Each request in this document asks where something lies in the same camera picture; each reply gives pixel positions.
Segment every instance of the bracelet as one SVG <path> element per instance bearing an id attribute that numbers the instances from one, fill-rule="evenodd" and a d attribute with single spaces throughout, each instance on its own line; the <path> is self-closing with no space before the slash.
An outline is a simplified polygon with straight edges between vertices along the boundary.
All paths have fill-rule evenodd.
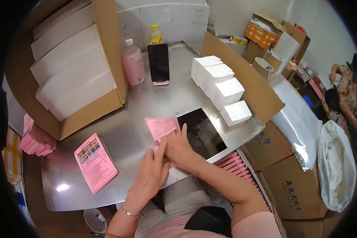
<path id="1" fill-rule="evenodd" d="M 143 213 L 142 212 L 140 212 L 140 216 L 137 216 L 137 215 L 134 215 L 134 214 L 131 214 L 131 213 L 127 212 L 127 210 L 125 210 L 124 207 L 122 207 L 122 208 L 124 210 L 124 213 L 126 213 L 127 215 L 130 215 L 130 216 L 136 217 L 136 218 L 140 218 L 140 219 L 143 218 Z"/>

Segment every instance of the white bottle cap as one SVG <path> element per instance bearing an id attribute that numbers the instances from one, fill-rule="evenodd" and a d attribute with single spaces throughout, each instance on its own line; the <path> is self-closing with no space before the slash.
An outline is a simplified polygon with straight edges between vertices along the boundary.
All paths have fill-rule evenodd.
<path id="1" fill-rule="evenodd" d="M 127 39 L 126 40 L 126 45 L 132 45 L 133 44 L 133 39 Z"/>

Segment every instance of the hand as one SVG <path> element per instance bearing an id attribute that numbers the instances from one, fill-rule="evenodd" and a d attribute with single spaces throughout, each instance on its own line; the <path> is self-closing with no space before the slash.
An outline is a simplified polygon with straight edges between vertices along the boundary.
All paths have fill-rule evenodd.
<path id="1" fill-rule="evenodd" d="M 335 80 L 336 80 L 336 73 L 335 72 L 330 73 L 329 80 L 332 83 L 332 85 L 334 85 Z"/>
<path id="2" fill-rule="evenodd" d="M 352 118 L 353 113 L 346 102 L 340 100 L 340 108 L 344 115 L 348 117 L 348 119 Z"/>
<path id="3" fill-rule="evenodd" d="M 123 208 L 136 215 L 153 198 L 165 184 L 170 163 L 163 161 L 167 142 L 162 141 L 153 159 L 153 149 L 147 149 L 144 157 L 139 160 L 136 180 L 127 192 Z"/>
<path id="4" fill-rule="evenodd" d="M 205 161 L 204 158 L 196 154 L 188 142 L 186 137 L 187 125 L 182 127 L 181 135 L 176 131 L 167 135 L 163 140 L 167 141 L 167 149 L 165 155 L 177 167 L 191 173 L 191 169 L 195 167 L 197 161 Z"/>

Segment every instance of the yellow striped cloth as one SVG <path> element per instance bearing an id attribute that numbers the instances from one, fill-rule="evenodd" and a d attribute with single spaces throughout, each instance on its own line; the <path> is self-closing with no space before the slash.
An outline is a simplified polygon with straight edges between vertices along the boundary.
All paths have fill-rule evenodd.
<path id="1" fill-rule="evenodd" d="M 22 180 L 21 138 L 8 127 L 7 147 L 2 151 L 8 181 L 15 185 Z"/>

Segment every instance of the plastic sheet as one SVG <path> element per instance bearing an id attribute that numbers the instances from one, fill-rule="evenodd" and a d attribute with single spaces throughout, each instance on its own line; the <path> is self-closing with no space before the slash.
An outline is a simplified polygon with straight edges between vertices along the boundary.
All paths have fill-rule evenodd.
<path id="1" fill-rule="evenodd" d="M 271 121 L 292 144 L 303 170 L 313 169 L 318 155 L 322 121 L 282 75 L 272 75 L 268 84 L 286 105 Z"/>

